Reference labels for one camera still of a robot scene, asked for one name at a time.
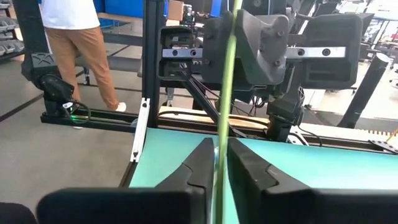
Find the white sneaker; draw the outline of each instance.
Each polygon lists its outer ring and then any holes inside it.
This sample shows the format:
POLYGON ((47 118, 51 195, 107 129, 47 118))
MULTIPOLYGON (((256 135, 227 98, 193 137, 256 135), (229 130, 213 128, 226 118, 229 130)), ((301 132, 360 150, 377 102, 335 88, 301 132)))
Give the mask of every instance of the white sneaker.
POLYGON ((125 112, 127 109, 126 103, 119 103, 118 108, 116 109, 117 112, 125 112))

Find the brown pants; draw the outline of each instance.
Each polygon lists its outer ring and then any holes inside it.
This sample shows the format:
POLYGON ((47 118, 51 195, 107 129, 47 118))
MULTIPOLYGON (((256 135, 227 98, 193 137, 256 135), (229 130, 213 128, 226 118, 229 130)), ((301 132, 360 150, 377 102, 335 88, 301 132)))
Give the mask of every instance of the brown pants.
POLYGON ((80 52, 94 72, 99 92, 106 106, 111 110, 116 110, 119 101, 116 98, 113 79, 109 72, 101 29, 99 27, 84 30, 46 28, 45 31, 62 79, 75 87, 73 99, 81 101, 75 74, 75 59, 80 52))

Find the green stick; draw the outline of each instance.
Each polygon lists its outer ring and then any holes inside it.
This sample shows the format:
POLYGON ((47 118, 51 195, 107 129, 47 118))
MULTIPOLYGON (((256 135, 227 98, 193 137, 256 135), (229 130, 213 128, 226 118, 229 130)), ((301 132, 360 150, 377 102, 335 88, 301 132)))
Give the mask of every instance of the green stick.
POLYGON ((217 160, 217 180, 216 180, 216 215, 215 224, 224 224, 224 178, 225 178, 225 161, 226 151, 228 147, 228 118, 232 95, 232 82, 234 75, 235 54, 236 54, 236 36, 234 34, 236 13, 242 8, 242 0, 235 0, 233 9, 233 23, 231 34, 229 35, 225 65, 224 65, 224 79, 221 90, 221 116, 218 121, 218 139, 219 151, 217 160))

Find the concrete floor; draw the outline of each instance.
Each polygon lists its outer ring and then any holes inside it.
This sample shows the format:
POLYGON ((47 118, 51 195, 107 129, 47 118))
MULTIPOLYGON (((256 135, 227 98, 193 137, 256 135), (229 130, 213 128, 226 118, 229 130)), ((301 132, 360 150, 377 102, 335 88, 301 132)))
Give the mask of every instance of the concrete floor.
MULTIPOLYGON (((140 28, 139 24, 134 24, 132 29, 127 27, 117 32, 131 34, 140 28)), ((122 47, 107 44, 109 54, 122 47)), ((116 56, 139 58, 141 48, 129 47, 116 56)), ((21 60, 19 57, 0 64, 0 116, 41 94, 21 75, 21 60)), ((112 71, 112 74, 116 87, 137 90, 117 91, 119 99, 127 103, 127 111, 137 113, 139 108, 136 105, 141 101, 141 79, 135 73, 112 71)), ((380 109, 386 105, 387 108, 398 107, 393 93, 387 96, 382 93, 386 89, 385 85, 378 88, 377 97, 372 98, 367 108, 376 112, 383 110, 382 117, 397 118, 397 110, 380 109), (393 99, 380 101, 383 96, 393 99)), ((97 88, 81 86, 80 90, 88 106, 104 109, 97 88)), ((174 106, 191 107, 192 99, 186 90, 176 90, 175 93, 180 96, 175 97, 174 106)), ((345 106, 336 109, 336 105, 347 105, 339 102, 349 102, 350 95, 349 91, 329 94, 323 99, 322 110, 344 113, 345 106)), ((164 101, 165 96, 162 95, 160 103, 164 101)), ((133 135, 42 124, 39 116, 43 111, 43 101, 39 100, 0 122, 0 201, 22 203, 34 210, 38 200, 53 190, 117 187, 129 162, 133 135)))

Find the teal mat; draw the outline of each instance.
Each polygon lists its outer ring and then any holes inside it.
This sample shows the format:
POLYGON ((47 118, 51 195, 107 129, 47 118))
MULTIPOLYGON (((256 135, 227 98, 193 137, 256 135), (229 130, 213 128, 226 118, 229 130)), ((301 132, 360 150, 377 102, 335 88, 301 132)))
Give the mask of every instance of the teal mat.
MULTIPOLYGON (((144 152, 130 187, 155 187, 181 165, 204 138, 213 138, 215 144, 218 142, 213 135, 148 128, 144 152)), ((253 139, 240 141, 280 170, 313 188, 398 189, 398 156, 253 139)), ((238 224, 229 181, 224 193, 225 223, 238 224)))

